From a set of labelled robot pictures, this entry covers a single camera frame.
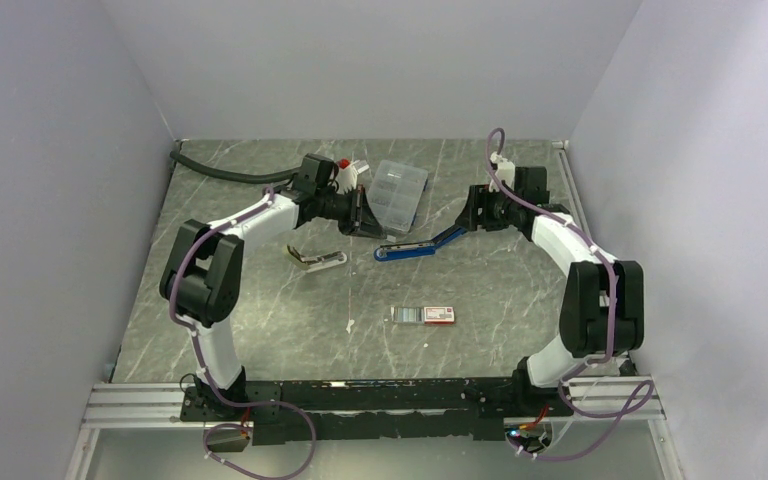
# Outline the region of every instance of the table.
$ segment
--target table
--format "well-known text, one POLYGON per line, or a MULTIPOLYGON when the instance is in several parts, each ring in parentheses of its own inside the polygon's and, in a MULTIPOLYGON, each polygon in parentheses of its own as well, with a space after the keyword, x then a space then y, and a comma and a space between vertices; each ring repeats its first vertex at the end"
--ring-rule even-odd
MULTIPOLYGON (((483 140, 187 141, 182 153, 248 173, 298 166, 305 153, 381 160, 429 171, 414 228, 400 241, 424 240, 452 225, 468 186, 486 183, 483 140)), ((548 141, 508 141, 517 165, 545 166, 552 201, 573 210, 568 175, 548 141)), ((366 173, 360 182, 371 184, 366 173)), ((167 317, 158 282, 179 226, 242 210, 261 187, 172 175, 145 272, 113 376, 114 382, 168 382, 195 370, 188 336, 167 317)), ((314 380, 507 376, 557 332, 565 277, 549 256, 513 229, 470 233, 431 257, 377 262, 380 240, 345 237, 322 219, 280 235, 245 261, 230 321, 249 379, 314 380), (342 250, 347 264, 310 274, 282 253, 342 250), (451 306, 454 326, 387 321, 391 306, 451 306)))

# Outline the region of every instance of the black hose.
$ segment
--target black hose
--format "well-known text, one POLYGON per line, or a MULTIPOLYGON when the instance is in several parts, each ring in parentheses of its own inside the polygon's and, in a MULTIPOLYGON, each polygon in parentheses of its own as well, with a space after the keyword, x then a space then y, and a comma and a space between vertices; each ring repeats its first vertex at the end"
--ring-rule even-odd
POLYGON ((290 180, 298 171, 298 168, 293 168, 291 170, 267 173, 265 175, 251 175, 248 173, 229 172, 227 170, 208 167, 207 165, 198 163, 192 158, 182 155, 175 150, 169 152, 169 158, 202 175, 218 178, 220 180, 228 180, 229 182, 248 183, 250 185, 262 185, 264 183, 278 183, 290 180))

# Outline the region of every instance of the clear plastic box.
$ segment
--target clear plastic box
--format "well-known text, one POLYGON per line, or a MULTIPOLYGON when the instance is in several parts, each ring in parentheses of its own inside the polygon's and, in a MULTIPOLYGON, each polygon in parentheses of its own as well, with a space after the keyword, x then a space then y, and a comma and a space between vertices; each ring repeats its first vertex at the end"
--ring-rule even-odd
POLYGON ((416 207, 428 183, 428 171, 382 160, 369 187, 369 206, 385 230, 395 234, 410 231, 416 207))

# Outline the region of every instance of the gray marble tabletop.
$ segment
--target gray marble tabletop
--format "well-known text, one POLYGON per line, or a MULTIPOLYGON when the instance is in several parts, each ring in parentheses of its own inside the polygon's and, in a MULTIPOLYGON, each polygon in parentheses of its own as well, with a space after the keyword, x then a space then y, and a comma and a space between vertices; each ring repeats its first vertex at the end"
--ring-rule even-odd
MULTIPOLYGON (((486 183, 483 140, 190 141, 183 153, 248 173, 298 166, 308 152, 381 160, 429 171, 417 221, 401 240, 425 240, 452 225, 467 187, 486 183)), ((509 141, 505 156, 549 172, 552 201, 571 208, 571 192, 550 142, 509 141)), ((371 184, 371 173, 361 176, 371 184)), ((184 167, 172 175, 131 314, 115 382, 168 382, 195 369, 187 335, 166 316, 158 282, 178 227, 223 218, 260 198, 261 188, 203 177, 184 167)), ((360 379, 510 375, 557 331, 564 275, 513 229, 467 234, 419 259, 377 262, 380 240, 345 237, 317 219, 262 246, 243 268, 230 321, 248 378, 360 379), (282 253, 342 250, 347 264, 305 274, 282 253), (391 306, 451 306, 453 326, 397 325, 391 306)))

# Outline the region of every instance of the white wall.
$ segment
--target white wall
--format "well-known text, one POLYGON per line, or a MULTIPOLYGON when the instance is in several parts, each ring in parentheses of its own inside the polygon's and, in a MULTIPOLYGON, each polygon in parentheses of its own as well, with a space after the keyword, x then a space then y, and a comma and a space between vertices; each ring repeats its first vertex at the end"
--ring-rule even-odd
POLYGON ((170 147, 100 2, 0 1, 0 479, 63 478, 170 147))
POLYGON ((768 478, 768 2, 646 0, 572 136, 689 478, 768 478))
POLYGON ((182 138, 569 138, 640 0, 104 0, 182 138))

